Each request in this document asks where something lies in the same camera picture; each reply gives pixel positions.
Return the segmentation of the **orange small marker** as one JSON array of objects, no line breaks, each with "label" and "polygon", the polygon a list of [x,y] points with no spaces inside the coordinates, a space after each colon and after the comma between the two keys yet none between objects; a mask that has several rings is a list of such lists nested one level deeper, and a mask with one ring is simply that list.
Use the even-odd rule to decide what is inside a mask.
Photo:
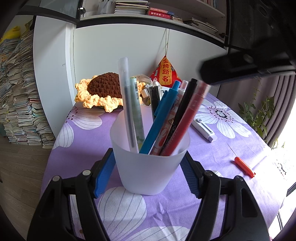
[{"label": "orange small marker", "polygon": [[256,174],[240,157],[235,157],[234,163],[250,178],[255,177]]}]

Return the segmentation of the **red pen clear cap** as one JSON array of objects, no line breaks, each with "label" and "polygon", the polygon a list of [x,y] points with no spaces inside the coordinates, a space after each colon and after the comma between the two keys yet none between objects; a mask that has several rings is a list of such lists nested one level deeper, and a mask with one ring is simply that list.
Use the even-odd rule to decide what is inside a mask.
[{"label": "red pen clear cap", "polygon": [[206,94],[210,89],[210,85],[206,84],[204,81],[199,80],[196,89],[191,97],[191,100],[186,108],[186,111],[180,120],[176,130],[174,131],[172,137],[161,151],[161,156],[170,156],[173,151],[178,146],[179,142],[182,140],[183,136],[185,135],[186,131],[188,130],[191,122],[197,113],[200,105],[203,102]]}]

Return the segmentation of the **white correction tape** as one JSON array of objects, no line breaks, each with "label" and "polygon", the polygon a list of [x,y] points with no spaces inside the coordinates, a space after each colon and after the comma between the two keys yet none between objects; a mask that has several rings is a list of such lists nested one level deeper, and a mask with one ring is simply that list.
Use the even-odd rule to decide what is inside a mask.
[{"label": "white correction tape", "polygon": [[215,142],[217,140],[217,136],[201,119],[193,119],[192,121],[193,127],[210,143]]}]

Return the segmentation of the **pink patterned pen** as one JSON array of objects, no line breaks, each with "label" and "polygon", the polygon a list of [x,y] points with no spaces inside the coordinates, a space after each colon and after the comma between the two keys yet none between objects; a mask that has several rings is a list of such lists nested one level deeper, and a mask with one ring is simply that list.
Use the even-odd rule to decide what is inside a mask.
[{"label": "pink patterned pen", "polygon": [[178,94],[177,94],[176,100],[175,100],[168,116],[166,117],[166,120],[164,121],[162,129],[159,132],[159,135],[158,135],[156,141],[154,142],[154,145],[151,149],[150,155],[159,155],[160,154],[160,152],[163,148],[163,145],[166,141],[166,138],[169,134],[169,131],[171,129],[171,126],[173,124],[175,115],[177,113],[178,107],[179,107],[181,100],[183,98],[183,95],[185,93],[187,85],[188,85],[188,81],[186,81],[186,80],[184,80],[181,83],[180,88],[178,89]]}]

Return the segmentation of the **blue pen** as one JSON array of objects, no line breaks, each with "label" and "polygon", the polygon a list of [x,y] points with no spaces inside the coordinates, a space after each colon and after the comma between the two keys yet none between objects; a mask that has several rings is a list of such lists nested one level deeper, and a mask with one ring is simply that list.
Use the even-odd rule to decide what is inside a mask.
[{"label": "blue pen", "polygon": [[156,117],[154,118],[154,122],[149,130],[149,133],[147,134],[147,137],[145,138],[145,141],[139,151],[140,154],[149,154],[154,142],[156,141],[162,126],[177,98],[178,94],[178,87],[180,86],[180,82],[176,80],[172,86],[172,88],[169,89],[169,91],[166,91],[166,94],[163,95],[157,111],[156,111]]}]

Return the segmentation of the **translucent white plastic cup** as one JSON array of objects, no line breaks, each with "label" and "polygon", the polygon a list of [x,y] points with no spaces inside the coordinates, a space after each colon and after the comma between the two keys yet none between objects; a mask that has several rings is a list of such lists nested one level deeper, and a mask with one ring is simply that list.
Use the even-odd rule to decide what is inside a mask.
[{"label": "translucent white plastic cup", "polygon": [[121,183],[131,193],[156,195],[168,185],[189,145],[186,133],[171,156],[154,156],[130,151],[124,111],[110,129],[110,139]]}]

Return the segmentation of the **clear grey gel pen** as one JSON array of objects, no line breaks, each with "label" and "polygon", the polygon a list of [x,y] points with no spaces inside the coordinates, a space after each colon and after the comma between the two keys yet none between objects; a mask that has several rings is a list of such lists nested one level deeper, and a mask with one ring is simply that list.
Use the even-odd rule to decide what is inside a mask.
[{"label": "clear grey gel pen", "polygon": [[125,126],[129,149],[133,153],[138,152],[137,139],[134,129],[133,115],[132,115],[132,96],[130,88],[130,75],[128,68],[128,58],[120,58],[118,61],[119,83],[123,100],[123,111],[125,117]]}]

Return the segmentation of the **green white pen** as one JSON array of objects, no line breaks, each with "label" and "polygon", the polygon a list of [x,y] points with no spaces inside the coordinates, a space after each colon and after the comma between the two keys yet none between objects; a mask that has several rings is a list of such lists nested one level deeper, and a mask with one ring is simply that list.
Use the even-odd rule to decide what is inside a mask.
[{"label": "green white pen", "polygon": [[144,126],[142,122],[142,112],[140,109],[139,95],[137,88],[137,79],[135,77],[130,78],[130,92],[132,98],[132,117],[134,123],[134,129],[137,139],[138,150],[140,151],[142,144],[145,140]]}]

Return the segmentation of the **black clip pen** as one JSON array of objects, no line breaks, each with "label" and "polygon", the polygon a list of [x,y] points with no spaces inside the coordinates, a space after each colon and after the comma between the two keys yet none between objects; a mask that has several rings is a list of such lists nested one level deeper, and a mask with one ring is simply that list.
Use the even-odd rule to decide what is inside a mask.
[{"label": "black clip pen", "polygon": [[159,105],[159,88],[157,86],[152,86],[149,88],[150,94],[150,102],[151,102],[151,109],[152,109],[152,119],[155,118],[155,112]]}]

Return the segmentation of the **curtain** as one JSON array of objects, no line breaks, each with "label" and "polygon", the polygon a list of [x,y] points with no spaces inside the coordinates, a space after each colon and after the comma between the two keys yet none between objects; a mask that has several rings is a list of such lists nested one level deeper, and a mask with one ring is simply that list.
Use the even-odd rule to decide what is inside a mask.
[{"label": "curtain", "polygon": [[[272,147],[280,137],[295,104],[295,75],[277,75],[267,78],[272,78],[275,84],[274,113],[266,122],[268,132],[263,140]],[[240,93],[242,81],[244,80],[221,84],[217,95],[218,99],[237,114],[239,114],[238,103],[242,100]]]}]

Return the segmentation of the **glass cabinet door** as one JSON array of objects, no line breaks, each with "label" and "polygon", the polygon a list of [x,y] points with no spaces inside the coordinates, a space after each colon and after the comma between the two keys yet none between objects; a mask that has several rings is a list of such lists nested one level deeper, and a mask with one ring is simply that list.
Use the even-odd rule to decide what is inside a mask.
[{"label": "glass cabinet door", "polygon": [[287,42],[295,34],[295,1],[227,1],[225,46],[228,52],[250,49],[259,39]]},{"label": "glass cabinet door", "polygon": [[17,15],[44,16],[77,24],[86,13],[83,0],[39,0],[27,1]]}]

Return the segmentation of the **purple floral tablecloth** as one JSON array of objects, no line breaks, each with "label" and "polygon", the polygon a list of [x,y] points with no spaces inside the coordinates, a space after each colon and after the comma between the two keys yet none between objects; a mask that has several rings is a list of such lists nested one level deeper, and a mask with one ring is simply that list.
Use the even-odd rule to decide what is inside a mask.
[{"label": "purple floral tablecloth", "polygon": [[197,118],[217,136],[208,142],[188,129],[171,157],[131,153],[125,119],[119,110],[73,106],[56,138],[44,173],[43,188],[56,175],[71,178],[90,169],[116,143],[122,160],[106,182],[95,206],[111,240],[185,240],[200,200],[191,193],[179,165],[188,151],[204,169],[221,176],[243,176],[267,225],[287,194],[284,169],[268,145],[230,107],[207,95]]}]

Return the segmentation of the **stacked books pile on floor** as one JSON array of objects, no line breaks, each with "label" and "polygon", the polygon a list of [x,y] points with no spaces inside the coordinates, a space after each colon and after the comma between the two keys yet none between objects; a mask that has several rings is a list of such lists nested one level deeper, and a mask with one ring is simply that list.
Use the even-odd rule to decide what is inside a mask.
[{"label": "stacked books pile on floor", "polygon": [[55,136],[37,88],[33,37],[27,31],[1,43],[1,125],[11,143],[51,149]]}]

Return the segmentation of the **crochet sunflower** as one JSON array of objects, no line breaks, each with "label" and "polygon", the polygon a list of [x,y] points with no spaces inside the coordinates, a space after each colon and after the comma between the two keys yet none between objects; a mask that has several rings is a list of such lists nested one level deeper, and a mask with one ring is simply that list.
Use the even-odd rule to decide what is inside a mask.
[{"label": "crochet sunflower", "polygon": [[94,75],[91,79],[81,79],[75,84],[77,94],[75,102],[81,102],[84,108],[102,107],[107,113],[123,106],[119,75],[107,72]]}]

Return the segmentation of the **yellow plush toy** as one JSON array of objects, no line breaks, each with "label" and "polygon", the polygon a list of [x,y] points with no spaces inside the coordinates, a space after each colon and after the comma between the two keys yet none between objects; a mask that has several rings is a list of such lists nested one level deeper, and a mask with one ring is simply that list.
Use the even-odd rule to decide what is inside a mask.
[{"label": "yellow plush toy", "polygon": [[1,38],[0,43],[2,43],[6,39],[18,39],[21,36],[21,28],[20,26],[15,26],[8,30]]}]

